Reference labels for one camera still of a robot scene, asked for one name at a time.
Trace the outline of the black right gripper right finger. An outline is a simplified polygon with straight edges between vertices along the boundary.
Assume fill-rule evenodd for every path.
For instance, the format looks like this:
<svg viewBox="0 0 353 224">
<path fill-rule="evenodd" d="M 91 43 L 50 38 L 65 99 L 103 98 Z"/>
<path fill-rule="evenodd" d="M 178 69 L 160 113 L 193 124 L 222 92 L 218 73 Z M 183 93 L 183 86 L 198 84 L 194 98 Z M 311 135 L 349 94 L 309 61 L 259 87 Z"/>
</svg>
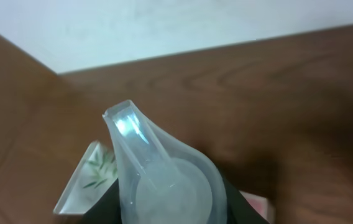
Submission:
<svg viewBox="0 0 353 224">
<path fill-rule="evenodd" d="M 225 176 L 221 176 L 226 189 L 227 223 L 233 224 L 270 224 L 257 213 Z"/>
</svg>

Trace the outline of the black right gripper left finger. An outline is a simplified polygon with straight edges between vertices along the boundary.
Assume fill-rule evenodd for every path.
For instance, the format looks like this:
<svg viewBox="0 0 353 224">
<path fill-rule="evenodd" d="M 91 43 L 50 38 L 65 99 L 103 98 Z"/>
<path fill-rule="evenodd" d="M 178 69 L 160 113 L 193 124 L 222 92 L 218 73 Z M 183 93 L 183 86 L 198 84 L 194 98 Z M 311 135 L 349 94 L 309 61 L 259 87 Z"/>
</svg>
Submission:
<svg viewBox="0 0 353 224">
<path fill-rule="evenodd" d="M 80 224 L 122 224 L 118 180 L 83 215 Z"/>
</svg>

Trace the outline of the blue hand soap pump bottle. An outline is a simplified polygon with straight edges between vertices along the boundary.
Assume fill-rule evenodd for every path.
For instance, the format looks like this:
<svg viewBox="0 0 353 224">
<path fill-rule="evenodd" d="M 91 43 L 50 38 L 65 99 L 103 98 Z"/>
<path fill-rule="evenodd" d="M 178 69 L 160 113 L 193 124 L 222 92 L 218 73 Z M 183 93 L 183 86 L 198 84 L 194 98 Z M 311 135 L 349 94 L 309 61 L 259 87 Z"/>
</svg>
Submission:
<svg viewBox="0 0 353 224">
<path fill-rule="evenodd" d="M 226 224 L 221 174 L 202 152 L 148 119 L 131 100 L 108 108 L 123 223 Z"/>
</svg>

